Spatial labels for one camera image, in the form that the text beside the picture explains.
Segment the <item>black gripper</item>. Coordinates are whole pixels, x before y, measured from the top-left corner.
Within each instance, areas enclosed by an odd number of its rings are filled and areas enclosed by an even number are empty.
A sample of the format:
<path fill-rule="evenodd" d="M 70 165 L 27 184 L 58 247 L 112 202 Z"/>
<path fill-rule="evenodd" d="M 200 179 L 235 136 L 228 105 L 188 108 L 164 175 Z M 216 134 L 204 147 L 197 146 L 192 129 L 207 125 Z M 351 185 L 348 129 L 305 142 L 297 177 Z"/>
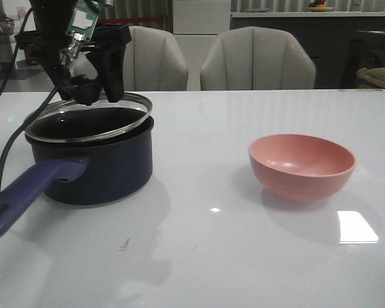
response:
<path fill-rule="evenodd" d="M 73 6 L 77 1 L 31 1 L 31 11 L 35 17 L 36 29 L 20 31 L 15 36 L 20 49 L 35 47 L 35 61 L 37 61 L 63 100 L 70 100 L 72 96 L 64 87 L 65 80 L 70 77 L 60 58 L 60 50 L 77 53 L 82 46 L 109 48 L 93 50 L 85 55 L 97 72 L 97 79 L 101 82 L 109 102 L 115 103 L 124 96 L 123 62 L 125 46 L 131 41 L 127 25 L 96 23 L 89 41 L 74 40 L 65 34 Z M 112 1 L 99 1 L 103 7 L 101 12 L 112 6 Z"/>

